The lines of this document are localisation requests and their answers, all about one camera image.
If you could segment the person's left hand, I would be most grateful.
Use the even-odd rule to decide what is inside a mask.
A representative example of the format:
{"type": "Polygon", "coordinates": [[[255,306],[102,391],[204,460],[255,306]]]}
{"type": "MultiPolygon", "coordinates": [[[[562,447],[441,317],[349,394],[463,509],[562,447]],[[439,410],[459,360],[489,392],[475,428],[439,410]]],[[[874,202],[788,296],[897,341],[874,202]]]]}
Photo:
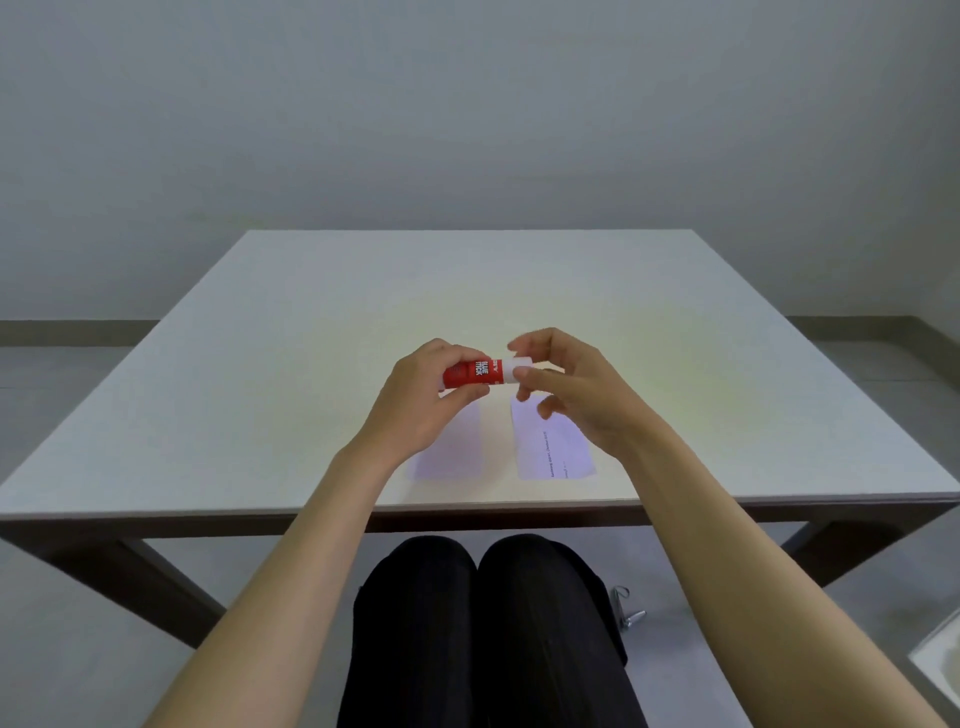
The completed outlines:
{"type": "Polygon", "coordinates": [[[482,358],[478,349],[433,339],[399,359],[348,450],[393,471],[427,449],[454,418],[439,416],[439,399],[448,392],[440,389],[443,372],[482,358]]]}

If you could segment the person's right hand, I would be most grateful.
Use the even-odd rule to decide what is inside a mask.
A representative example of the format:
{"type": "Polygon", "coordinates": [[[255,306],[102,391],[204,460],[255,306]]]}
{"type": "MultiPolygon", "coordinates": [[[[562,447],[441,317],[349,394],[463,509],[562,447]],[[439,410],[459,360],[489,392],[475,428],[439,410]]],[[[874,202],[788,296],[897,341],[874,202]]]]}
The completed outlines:
{"type": "Polygon", "coordinates": [[[537,409],[542,418],[561,413],[600,450],[623,460],[641,444],[667,431],[666,422],[626,382],[604,354],[556,327],[526,332],[507,346],[519,358],[574,378],[564,397],[546,394],[537,409]]]}

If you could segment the red glue stick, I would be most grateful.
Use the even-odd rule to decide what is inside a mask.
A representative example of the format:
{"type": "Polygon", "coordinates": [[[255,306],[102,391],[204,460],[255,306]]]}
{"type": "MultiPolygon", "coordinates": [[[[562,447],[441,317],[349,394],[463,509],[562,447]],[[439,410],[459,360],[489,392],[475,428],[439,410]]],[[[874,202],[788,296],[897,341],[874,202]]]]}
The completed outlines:
{"type": "Polygon", "coordinates": [[[506,383],[499,359],[482,358],[461,361],[448,367],[441,375],[440,390],[454,390],[474,384],[500,385],[506,383]]]}

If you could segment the person's left forearm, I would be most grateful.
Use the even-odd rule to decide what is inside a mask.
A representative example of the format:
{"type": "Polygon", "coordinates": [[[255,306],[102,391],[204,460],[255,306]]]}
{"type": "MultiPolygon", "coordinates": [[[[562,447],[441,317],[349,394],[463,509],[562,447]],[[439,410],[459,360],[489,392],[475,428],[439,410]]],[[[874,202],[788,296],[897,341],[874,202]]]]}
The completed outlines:
{"type": "Polygon", "coordinates": [[[378,497],[407,455],[356,436],[142,728],[296,728],[378,497]]]}

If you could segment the person's right forearm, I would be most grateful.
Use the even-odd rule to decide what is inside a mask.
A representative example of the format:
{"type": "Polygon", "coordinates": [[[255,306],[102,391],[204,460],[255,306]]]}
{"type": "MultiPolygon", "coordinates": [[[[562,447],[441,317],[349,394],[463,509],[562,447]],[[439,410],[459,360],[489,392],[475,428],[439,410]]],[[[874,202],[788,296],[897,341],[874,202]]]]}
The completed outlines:
{"type": "Polygon", "coordinates": [[[626,427],[609,451],[753,728],[948,728],[671,429],[626,427]]]}

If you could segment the blank white paper sheet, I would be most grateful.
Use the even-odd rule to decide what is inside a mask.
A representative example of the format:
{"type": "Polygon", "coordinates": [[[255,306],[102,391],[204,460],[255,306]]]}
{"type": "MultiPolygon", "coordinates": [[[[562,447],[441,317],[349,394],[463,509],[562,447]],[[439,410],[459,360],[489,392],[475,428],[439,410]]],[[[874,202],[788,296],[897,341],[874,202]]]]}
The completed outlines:
{"type": "Polygon", "coordinates": [[[464,407],[437,440],[411,458],[413,481],[476,480],[484,473],[483,430],[479,402],[464,407]]]}

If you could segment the printed white paper sheet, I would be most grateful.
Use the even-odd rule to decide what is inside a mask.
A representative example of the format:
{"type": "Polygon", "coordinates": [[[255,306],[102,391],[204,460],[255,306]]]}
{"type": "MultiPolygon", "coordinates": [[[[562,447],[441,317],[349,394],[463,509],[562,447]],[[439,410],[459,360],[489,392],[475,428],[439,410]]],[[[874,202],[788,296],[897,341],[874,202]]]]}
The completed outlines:
{"type": "Polygon", "coordinates": [[[583,480],[596,474],[591,443],[566,415],[543,418],[545,393],[510,402],[518,476],[521,480],[583,480]]]}

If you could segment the person's black trousers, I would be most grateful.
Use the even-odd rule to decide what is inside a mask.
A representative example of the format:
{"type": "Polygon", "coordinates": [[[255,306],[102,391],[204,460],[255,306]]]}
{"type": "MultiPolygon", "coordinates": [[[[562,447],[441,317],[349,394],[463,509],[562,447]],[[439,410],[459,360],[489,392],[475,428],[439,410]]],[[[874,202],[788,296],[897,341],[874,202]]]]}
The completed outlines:
{"type": "Polygon", "coordinates": [[[419,536],[353,603],[337,728],[648,728],[601,578],[540,535],[419,536]]]}

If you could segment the metal chair part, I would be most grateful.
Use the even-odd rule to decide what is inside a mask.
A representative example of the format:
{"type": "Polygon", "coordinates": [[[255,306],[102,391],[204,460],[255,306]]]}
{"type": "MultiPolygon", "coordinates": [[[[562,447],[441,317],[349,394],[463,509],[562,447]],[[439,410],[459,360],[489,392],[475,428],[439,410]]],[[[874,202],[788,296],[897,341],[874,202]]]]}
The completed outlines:
{"type": "Polygon", "coordinates": [[[630,589],[622,585],[614,585],[609,590],[610,607],[617,629],[621,633],[628,632],[632,627],[641,623],[647,616],[646,610],[630,611],[630,589]]]}

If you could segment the grey skirting board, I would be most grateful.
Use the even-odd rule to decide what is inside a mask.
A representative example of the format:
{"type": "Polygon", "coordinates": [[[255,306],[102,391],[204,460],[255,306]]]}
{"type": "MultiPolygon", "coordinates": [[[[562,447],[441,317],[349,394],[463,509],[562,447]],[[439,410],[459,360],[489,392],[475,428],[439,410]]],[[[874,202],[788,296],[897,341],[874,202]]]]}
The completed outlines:
{"type": "Polygon", "coordinates": [[[0,320],[0,348],[137,346],[158,320],[0,320]]]}
{"type": "Polygon", "coordinates": [[[786,320],[812,342],[882,342],[897,346],[960,392],[960,338],[917,316],[787,315],[786,320]]]}

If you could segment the white object with rim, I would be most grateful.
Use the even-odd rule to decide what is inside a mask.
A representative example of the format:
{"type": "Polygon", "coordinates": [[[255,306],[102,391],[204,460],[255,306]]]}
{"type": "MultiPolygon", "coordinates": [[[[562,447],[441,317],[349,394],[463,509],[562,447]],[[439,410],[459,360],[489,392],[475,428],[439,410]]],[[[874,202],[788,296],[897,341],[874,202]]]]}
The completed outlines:
{"type": "Polygon", "coordinates": [[[913,647],[908,660],[960,721],[960,606],[913,647]]]}

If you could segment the brown wooden table frame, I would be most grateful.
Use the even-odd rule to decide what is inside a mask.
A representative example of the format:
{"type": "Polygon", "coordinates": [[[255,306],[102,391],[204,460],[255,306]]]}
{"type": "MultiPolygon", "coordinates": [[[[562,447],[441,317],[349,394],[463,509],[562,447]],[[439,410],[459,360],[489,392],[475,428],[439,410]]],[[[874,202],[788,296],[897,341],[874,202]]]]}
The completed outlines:
{"type": "MultiPolygon", "coordinates": [[[[960,505],[960,493],[741,499],[758,524],[803,523],[784,545],[826,587],[960,505]]],[[[153,539],[281,536],[290,512],[158,516],[0,516],[0,540],[197,649],[226,609],[151,547],[153,539]]],[[[639,500],[504,507],[387,507],[367,533],[646,527],[639,500]]]]}

